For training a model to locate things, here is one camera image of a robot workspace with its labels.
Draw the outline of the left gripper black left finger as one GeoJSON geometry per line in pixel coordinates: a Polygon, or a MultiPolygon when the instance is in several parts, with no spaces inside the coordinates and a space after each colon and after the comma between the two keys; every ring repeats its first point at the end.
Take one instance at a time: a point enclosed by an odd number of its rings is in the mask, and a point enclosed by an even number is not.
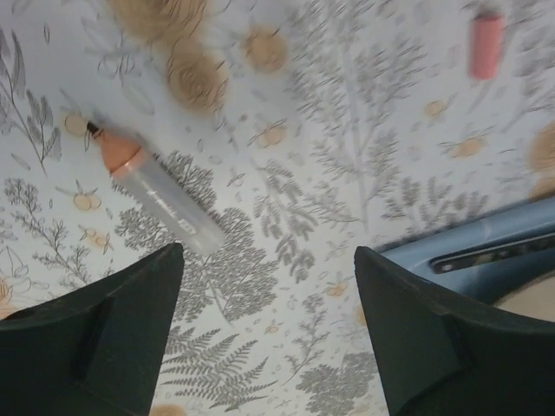
{"type": "Polygon", "coordinates": [[[147,415],[184,258],[164,246],[1,321],[3,415],[147,415]]]}

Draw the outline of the grey marker with red tip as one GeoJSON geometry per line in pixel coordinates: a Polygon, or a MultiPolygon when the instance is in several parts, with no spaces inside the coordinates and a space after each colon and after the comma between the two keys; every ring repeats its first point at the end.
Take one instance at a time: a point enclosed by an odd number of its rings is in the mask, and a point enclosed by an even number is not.
{"type": "Polygon", "coordinates": [[[202,255],[224,243],[224,232],[137,141],[110,133],[91,121],[87,131],[101,149],[104,166],[115,182],[178,240],[202,255]]]}

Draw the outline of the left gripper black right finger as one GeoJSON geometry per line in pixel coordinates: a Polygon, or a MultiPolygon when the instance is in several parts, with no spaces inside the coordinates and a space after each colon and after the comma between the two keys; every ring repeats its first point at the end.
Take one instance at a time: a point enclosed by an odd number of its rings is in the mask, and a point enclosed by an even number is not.
{"type": "Polygon", "coordinates": [[[368,247],[356,281],[392,415],[552,415],[554,325],[423,279],[368,247]]]}

